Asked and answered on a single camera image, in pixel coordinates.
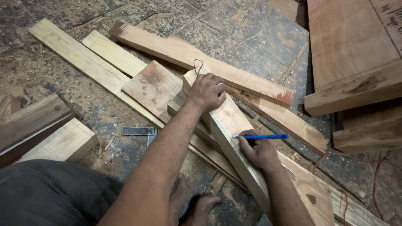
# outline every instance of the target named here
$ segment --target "forearm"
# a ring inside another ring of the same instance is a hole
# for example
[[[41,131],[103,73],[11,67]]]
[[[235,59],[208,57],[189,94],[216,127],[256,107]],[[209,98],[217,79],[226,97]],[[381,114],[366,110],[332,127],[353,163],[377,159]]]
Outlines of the forearm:
[[[306,208],[280,163],[263,170],[273,208],[274,225],[313,226]]]
[[[163,225],[176,180],[201,111],[191,103],[158,133],[100,225]]]

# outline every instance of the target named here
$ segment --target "gray pants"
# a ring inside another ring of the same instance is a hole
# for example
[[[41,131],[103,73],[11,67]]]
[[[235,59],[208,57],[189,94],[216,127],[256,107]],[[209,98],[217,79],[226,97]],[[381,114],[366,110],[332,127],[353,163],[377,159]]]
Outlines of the gray pants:
[[[74,163],[17,163],[0,170],[0,224],[96,225],[122,187]]]

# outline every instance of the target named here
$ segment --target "finger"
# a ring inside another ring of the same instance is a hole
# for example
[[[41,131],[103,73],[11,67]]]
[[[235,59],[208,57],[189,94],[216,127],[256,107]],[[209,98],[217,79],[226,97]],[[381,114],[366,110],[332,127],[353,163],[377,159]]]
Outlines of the finger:
[[[238,140],[240,149],[246,154],[248,159],[252,161],[254,159],[254,156],[256,155],[255,150],[248,144],[248,141],[244,137],[239,136]]]
[[[204,78],[205,78],[205,79],[213,79],[214,77],[216,77],[216,75],[214,75],[213,73],[210,73],[210,72],[209,72],[208,74],[205,75]]]
[[[220,85],[216,85],[216,92],[219,93],[223,93],[224,91],[228,90],[228,86],[225,84],[220,84]]]
[[[221,95],[218,97],[219,99],[219,107],[225,102],[226,100],[226,92],[223,91]]]
[[[197,78],[195,79],[195,81],[201,80],[201,79],[203,79],[204,77],[205,77],[205,74],[199,74],[199,75],[197,76]]]
[[[239,136],[253,136],[253,135],[259,135],[255,129],[249,129],[249,130],[244,130],[239,134]]]
[[[223,79],[222,77],[220,77],[220,76],[215,76],[215,77],[213,78],[213,80],[214,80],[214,82],[215,82],[216,85],[218,85],[219,83],[222,83],[222,84],[225,83],[224,79]]]

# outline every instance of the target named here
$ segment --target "hand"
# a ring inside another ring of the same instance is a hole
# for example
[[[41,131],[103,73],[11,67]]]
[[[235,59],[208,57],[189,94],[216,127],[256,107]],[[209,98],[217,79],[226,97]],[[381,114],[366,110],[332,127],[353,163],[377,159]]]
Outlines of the hand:
[[[268,139],[254,140],[255,146],[251,147],[243,136],[260,135],[254,129],[243,131],[239,134],[238,140],[241,150],[257,169],[263,172],[271,172],[281,166],[278,154],[275,150],[275,143]]]
[[[219,108],[226,100],[224,80],[213,73],[200,74],[187,93],[187,102],[199,107],[201,113]]]

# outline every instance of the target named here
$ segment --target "concrete floor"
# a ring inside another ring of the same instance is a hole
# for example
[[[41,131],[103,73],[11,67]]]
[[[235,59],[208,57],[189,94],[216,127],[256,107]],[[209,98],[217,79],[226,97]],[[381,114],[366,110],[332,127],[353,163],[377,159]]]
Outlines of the concrete floor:
[[[261,23],[262,27],[258,27],[261,21],[258,16],[267,9],[270,9],[270,13],[275,13],[275,16],[271,18],[273,21],[267,22],[266,19],[265,23]],[[62,2],[8,0],[3,3],[0,15],[2,30],[0,95],[17,96],[24,106],[52,92],[64,96],[74,104],[84,118],[83,123],[97,134],[100,146],[104,148],[113,135],[120,134],[123,126],[152,127],[153,125],[33,38],[27,31],[40,19],[43,17],[50,19],[78,41],[84,39],[93,29],[108,36],[107,31],[117,20],[161,36],[175,33],[210,56],[280,82],[287,71],[290,73],[289,69],[296,72],[298,68],[307,67],[308,48],[302,51],[305,57],[300,56],[300,59],[305,59],[306,62],[300,61],[298,66],[292,65],[292,60],[299,53],[300,45],[303,45],[308,38],[308,33],[296,25],[297,23],[302,27],[305,26],[304,13],[304,6],[293,0],[247,2],[242,0],[66,0]],[[250,25],[244,24],[245,21],[250,22]],[[271,38],[273,35],[270,35],[263,37],[264,40],[271,40],[280,45],[265,48],[256,45],[252,39],[245,39],[247,32],[264,33],[264,24],[268,24],[270,29],[275,29],[276,24],[288,25],[293,30],[288,30],[284,34],[294,35],[291,40],[296,44],[286,42],[290,39],[286,36],[283,40],[276,40]],[[123,47],[146,63],[155,59],[127,46]],[[186,72],[183,68],[157,60],[179,77]],[[291,83],[292,79],[288,78],[282,82]],[[248,117],[248,119],[260,132],[272,133],[258,120],[258,116]],[[124,181],[137,166],[146,149],[146,142],[146,137],[117,136],[107,151],[98,155],[99,147],[97,147],[91,150],[80,164]],[[297,158],[295,158],[295,151],[287,144],[276,141],[276,148],[288,157],[293,156],[295,161],[306,169],[312,170],[313,164],[300,155],[296,155]],[[384,153],[374,153],[365,157],[377,160],[379,156],[384,156]],[[399,165],[401,158],[399,153],[389,157],[390,161]],[[353,194],[359,191],[365,192],[364,197],[360,197],[360,200],[365,203],[362,205],[376,214],[370,197],[374,169],[375,165],[368,166],[370,176],[366,178],[365,183],[350,183],[346,187]],[[218,174],[214,168],[191,152],[188,152],[181,171],[191,185],[192,195],[204,193]],[[319,171],[317,176],[333,187],[340,188],[322,172]],[[402,225],[400,172],[384,165],[378,184],[377,200],[386,222],[391,225]],[[266,217],[261,218],[263,214],[252,196],[231,181],[225,181],[218,195],[222,197],[222,203],[213,209],[210,215],[211,225],[269,224]]]

